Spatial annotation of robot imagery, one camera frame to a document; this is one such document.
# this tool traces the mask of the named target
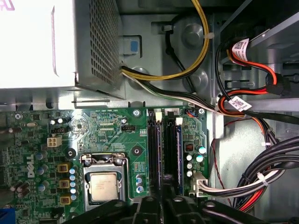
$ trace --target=motherboard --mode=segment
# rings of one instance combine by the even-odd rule
[[[151,194],[171,175],[179,195],[208,179],[206,114],[189,107],[0,113],[0,188],[18,224],[60,224],[107,201]]]

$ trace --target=white sticker label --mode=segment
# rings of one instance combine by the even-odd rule
[[[249,43],[249,38],[239,41],[232,48],[233,53],[243,61],[248,61],[246,57],[246,49],[248,43]]]
[[[252,106],[242,100],[240,97],[235,96],[233,99],[229,101],[229,104],[231,104],[235,109],[237,109],[239,112],[248,110]]]

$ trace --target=green circuit board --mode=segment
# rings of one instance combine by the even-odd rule
[[[191,154],[193,171],[202,172],[208,178],[208,158],[196,163],[196,149],[206,147],[206,115],[189,117],[185,114],[185,107],[178,108],[183,117],[182,141],[183,145],[193,144],[193,151],[184,151],[182,156],[184,178],[188,178],[184,164],[186,154]],[[40,224],[55,219],[63,223],[77,215],[84,209],[83,167],[79,161],[83,153],[124,153],[129,159],[129,188],[127,195],[131,198],[146,196],[149,193],[149,170],[147,151],[147,108],[125,109],[76,109],[72,111],[27,111],[0,113],[0,126],[16,128],[13,134],[7,134],[0,139],[3,146],[0,149],[0,188],[10,188],[18,181],[28,182],[30,192],[24,197],[18,197],[8,204],[15,208],[16,223]],[[61,145],[48,147],[48,138],[62,137]],[[37,159],[36,154],[43,154]],[[60,197],[70,195],[70,188],[62,189],[59,181],[69,179],[69,172],[61,173],[59,165],[68,164],[75,168],[76,197],[70,204],[62,205]],[[42,175],[38,170],[46,166]],[[142,176],[143,190],[136,188],[136,177]],[[49,185],[41,191],[44,182]],[[190,189],[186,181],[184,192]]]

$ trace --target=power supply vent grille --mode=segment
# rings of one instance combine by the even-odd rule
[[[92,74],[109,85],[119,77],[119,14],[115,0],[90,0],[90,45]]]

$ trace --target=dell logo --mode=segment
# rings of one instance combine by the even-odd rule
[[[34,178],[35,174],[34,174],[34,160],[33,160],[34,156],[33,154],[31,156],[27,156],[27,177],[28,178]]]

